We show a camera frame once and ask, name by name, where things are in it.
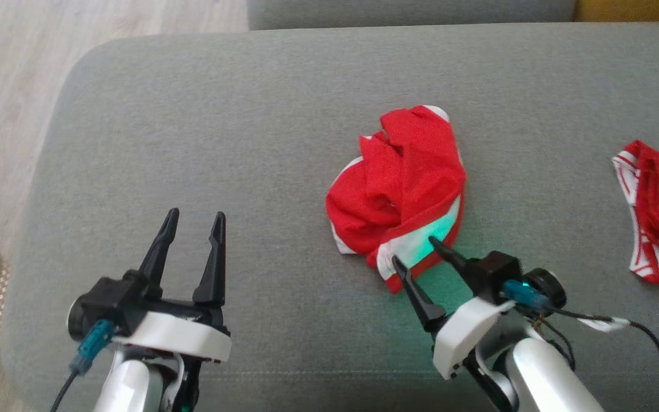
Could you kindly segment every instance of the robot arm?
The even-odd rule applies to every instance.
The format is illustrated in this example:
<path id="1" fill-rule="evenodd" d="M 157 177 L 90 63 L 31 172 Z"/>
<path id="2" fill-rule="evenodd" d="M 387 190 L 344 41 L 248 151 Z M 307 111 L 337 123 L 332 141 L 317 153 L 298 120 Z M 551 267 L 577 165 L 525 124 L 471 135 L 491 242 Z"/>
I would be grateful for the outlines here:
<path id="1" fill-rule="evenodd" d="M 225 362 L 230 356 L 230 332 L 222 311 L 225 215 L 215 216 L 212 250 L 192 302 L 162 299 L 160 287 L 178 217 L 178 209 L 169 211 L 138 271 L 126 271 L 118 280 L 101 278 L 70 309 L 68 332 L 73 340 L 87 341 L 98 322 L 115 327 L 113 363 L 96 402 L 98 412 L 193 410 L 202 363 Z"/>
<path id="2" fill-rule="evenodd" d="M 416 315 L 434 340 L 432 361 L 442 378 L 456 378 L 464 368 L 500 411 L 602 410 L 559 350 L 533 329 L 531 319 L 512 310 L 518 303 L 513 297 L 520 297 L 511 295 L 525 291 L 515 289 L 517 284 L 531 285 L 547 297 L 547 304 L 563 307 L 566 295 L 555 276 L 543 269 L 523 275 L 520 262 L 499 251 L 482 260 L 466 260 L 436 238 L 430 241 L 474 294 L 447 315 L 419 288 L 406 266 L 393 258 Z M 531 304 L 538 296 L 531 297 Z M 495 356 L 494 367 L 489 368 L 486 362 Z"/>

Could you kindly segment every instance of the white stripe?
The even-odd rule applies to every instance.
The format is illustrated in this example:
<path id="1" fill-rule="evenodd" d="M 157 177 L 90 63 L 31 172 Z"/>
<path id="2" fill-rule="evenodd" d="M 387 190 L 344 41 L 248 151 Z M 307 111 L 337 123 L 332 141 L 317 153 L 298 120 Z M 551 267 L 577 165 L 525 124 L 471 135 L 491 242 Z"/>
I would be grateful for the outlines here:
<path id="1" fill-rule="evenodd" d="M 383 280 L 388 280 L 395 273 L 391 261 L 393 255 L 397 255 L 403 264 L 412 268 L 434 251 L 434 246 L 429 243 L 429 236 L 445 239 L 459 219 L 460 206 L 461 195 L 457 196 L 449 211 L 441 218 L 380 245 L 376 263 Z"/>
<path id="2" fill-rule="evenodd" d="M 335 180 L 332 181 L 332 184 L 334 185 L 335 182 L 337 182 L 337 179 L 340 178 L 340 176 L 347 170 L 350 169 L 351 167 L 355 166 L 356 164 L 360 163 L 363 161 L 363 156 L 358 156 L 355 159 L 352 159 L 350 163 L 347 164 L 347 166 L 343 167 L 342 170 L 340 170 L 340 173 L 335 177 Z"/>
<path id="3" fill-rule="evenodd" d="M 612 157 L 612 162 L 614 162 L 614 165 L 617 166 L 618 164 L 621 166 L 629 166 L 628 164 L 625 163 L 622 159 L 619 158 L 619 156 L 614 156 Z"/>
<path id="4" fill-rule="evenodd" d="M 652 271 L 652 268 L 644 268 L 644 269 L 640 269 L 639 271 L 634 271 L 634 273 L 635 273 L 637 276 L 640 276 L 640 277 L 643 277 L 643 278 L 644 278 L 644 277 L 646 277 L 646 276 L 650 276 L 650 275 L 653 274 L 654 272 Z"/>
<path id="5" fill-rule="evenodd" d="M 626 164 L 622 159 L 617 159 L 616 157 L 612 159 L 614 162 L 614 171 L 617 172 L 617 180 L 622 186 L 622 193 L 625 194 L 627 203 L 630 206 L 634 206 L 637 199 L 637 176 L 635 175 L 635 170 L 629 164 Z"/>
<path id="6" fill-rule="evenodd" d="M 635 157 L 632 153 L 630 153 L 626 150 L 620 151 L 618 156 L 622 156 L 625 159 L 627 159 L 628 161 L 632 162 L 633 164 L 637 164 L 637 157 Z"/>
<path id="7" fill-rule="evenodd" d="M 635 232 L 635 243 L 632 250 L 632 259 L 630 259 L 630 270 L 635 271 L 636 268 L 640 266 L 645 266 L 646 264 L 651 264 L 648 256 L 645 254 L 642 244 L 646 242 L 645 239 L 639 237 L 639 225 L 637 224 L 637 216 L 635 215 L 635 208 L 632 206 L 630 208 L 630 217 L 632 218 L 632 230 Z"/>
<path id="8" fill-rule="evenodd" d="M 436 105 L 427 105 L 427 104 L 424 104 L 423 106 L 426 107 L 426 109 L 429 109 L 432 112 L 434 112 L 434 114 L 436 114 L 437 116 L 439 116 L 442 119 L 446 120 L 447 123 L 449 122 L 449 114 L 447 114 L 447 112 L 442 110 L 442 108 L 437 107 Z"/>
<path id="9" fill-rule="evenodd" d="M 340 239 L 340 236 L 337 234 L 337 230 L 335 230 L 335 225 L 330 222 L 329 226 L 332 227 L 332 236 L 335 237 L 335 243 L 337 243 L 337 249 L 340 250 L 340 253 L 343 255 L 357 255 L 358 253 L 352 249 L 344 242 L 344 240 Z"/>

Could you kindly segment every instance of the gray couch cushion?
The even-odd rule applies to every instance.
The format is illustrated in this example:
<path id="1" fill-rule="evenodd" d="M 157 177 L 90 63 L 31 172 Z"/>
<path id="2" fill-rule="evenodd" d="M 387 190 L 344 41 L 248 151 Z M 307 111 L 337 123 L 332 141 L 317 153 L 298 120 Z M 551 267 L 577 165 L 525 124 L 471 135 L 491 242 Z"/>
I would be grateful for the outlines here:
<path id="1" fill-rule="evenodd" d="M 575 0 L 248 0 L 252 30 L 571 21 Z"/>
<path id="2" fill-rule="evenodd" d="M 168 208 L 181 224 L 162 282 L 189 298 L 216 211 L 228 216 L 230 362 L 204 368 L 199 410 L 488 410 L 443 382 L 408 300 L 335 248 L 324 195 L 390 109 L 447 110 L 469 176 L 458 248 L 555 271 L 571 310 L 659 336 L 659 287 L 627 270 L 630 216 L 610 157 L 659 149 L 659 24 L 498 24 L 144 37 L 86 55 L 63 87 L 15 259 L 2 359 L 37 410 L 76 344 L 73 299 L 143 258 Z M 433 298 L 467 297 L 423 276 Z M 653 410 L 657 355 L 554 319 L 608 410 Z M 89 410 L 103 354 L 64 410 Z"/>

